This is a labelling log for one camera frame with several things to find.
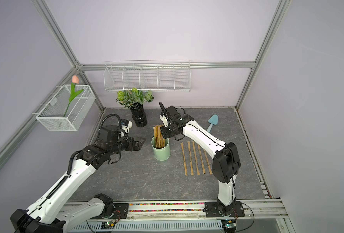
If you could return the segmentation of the brown paper straw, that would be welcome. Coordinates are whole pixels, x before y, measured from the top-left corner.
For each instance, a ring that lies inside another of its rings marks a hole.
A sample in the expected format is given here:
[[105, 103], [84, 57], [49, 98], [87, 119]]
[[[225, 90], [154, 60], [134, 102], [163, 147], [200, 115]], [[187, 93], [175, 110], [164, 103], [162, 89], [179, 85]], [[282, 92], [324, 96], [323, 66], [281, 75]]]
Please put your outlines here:
[[201, 167], [202, 167], [203, 174], [206, 174], [206, 170], [205, 170], [205, 166], [204, 166], [204, 162], [203, 162], [202, 151], [201, 151], [201, 147], [199, 145], [198, 145], [198, 151], [199, 151], [199, 155], [200, 155]]
[[205, 150], [204, 150], [204, 154], [205, 154], [205, 157], [206, 157], [209, 174], [212, 175], [213, 173], [212, 173], [212, 170], [211, 170], [211, 165], [209, 163], [208, 155], [207, 155], [207, 152]]
[[186, 158], [185, 158], [185, 151], [184, 151], [184, 144], [181, 142], [181, 149], [182, 149], [182, 155], [183, 155], [183, 163], [184, 163], [184, 172], [185, 176], [187, 176], [187, 163], [186, 163]]
[[192, 141], [192, 146], [193, 146], [193, 152], [194, 152], [194, 158], [195, 158], [197, 175], [200, 175], [200, 171], [199, 171], [199, 167], [198, 167], [198, 158], [197, 158], [196, 147], [195, 147], [194, 141]]
[[194, 170], [193, 170], [193, 163], [192, 163], [193, 161], [192, 161], [190, 141], [188, 141], [188, 153], [189, 153], [190, 173], [191, 173], [191, 176], [193, 176]]

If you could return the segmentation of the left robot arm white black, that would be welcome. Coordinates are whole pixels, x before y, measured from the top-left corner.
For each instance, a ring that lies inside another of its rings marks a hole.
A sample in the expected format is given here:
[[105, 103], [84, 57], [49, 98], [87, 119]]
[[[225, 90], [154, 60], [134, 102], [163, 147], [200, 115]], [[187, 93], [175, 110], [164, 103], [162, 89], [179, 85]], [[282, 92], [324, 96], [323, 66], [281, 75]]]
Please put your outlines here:
[[105, 219], [121, 219], [113, 200], [98, 194], [90, 201], [61, 212], [73, 193], [94, 174], [98, 168], [109, 161], [111, 156], [122, 151], [139, 151], [145, 139], [128, 137], [125, 141], [111, 143], [105, 150], [94, 145], [85, 147], [72, 154], [67, 172], [39, 200], [26, 210], [17, 209], [10, 217], [16, 233], [66, 233], [81, 223], [100, 216]]

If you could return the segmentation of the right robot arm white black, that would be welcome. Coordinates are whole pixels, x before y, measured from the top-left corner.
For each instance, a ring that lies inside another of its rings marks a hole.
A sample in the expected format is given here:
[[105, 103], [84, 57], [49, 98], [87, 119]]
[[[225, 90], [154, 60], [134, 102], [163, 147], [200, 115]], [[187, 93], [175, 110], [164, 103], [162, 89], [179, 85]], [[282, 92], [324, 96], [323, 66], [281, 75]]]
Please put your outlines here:
[[182, 134], [192, 139], [212, 158], [211, 171], [219, 184], [217, 209], [223, 216], [231, 215], [237, 200], [235, 180], [241, 166], [237, 146], [233, 142], [225, 143], [217, 139], [187, 114], [168, 117], [162, 113], [160, 120], [164, 124], [161, 129], [164, 138]]

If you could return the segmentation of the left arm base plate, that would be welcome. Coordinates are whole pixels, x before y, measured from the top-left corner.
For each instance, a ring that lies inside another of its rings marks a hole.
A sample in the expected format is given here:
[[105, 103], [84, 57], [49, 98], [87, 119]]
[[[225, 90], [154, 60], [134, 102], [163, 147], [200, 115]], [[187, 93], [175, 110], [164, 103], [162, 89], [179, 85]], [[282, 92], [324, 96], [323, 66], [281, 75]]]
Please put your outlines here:
[[103, 219], [126, 219], [129, 212], [128, 203], [114, 203], [113, 214], [111, 216], [105, 216], [103, 214], [93, 217], [90, 220], [103, 220]]

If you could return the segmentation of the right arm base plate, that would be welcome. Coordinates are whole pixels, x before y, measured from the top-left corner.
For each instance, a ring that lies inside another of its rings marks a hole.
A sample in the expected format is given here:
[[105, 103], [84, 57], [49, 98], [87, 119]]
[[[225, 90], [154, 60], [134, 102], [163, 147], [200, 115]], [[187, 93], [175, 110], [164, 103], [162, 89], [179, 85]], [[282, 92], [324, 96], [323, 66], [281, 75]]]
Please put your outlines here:
[[241, 202], [235, 201], [225, 206], [220, 201], [205, 202], [203, 212], [206, 217], [243, 217], [244, 208]]

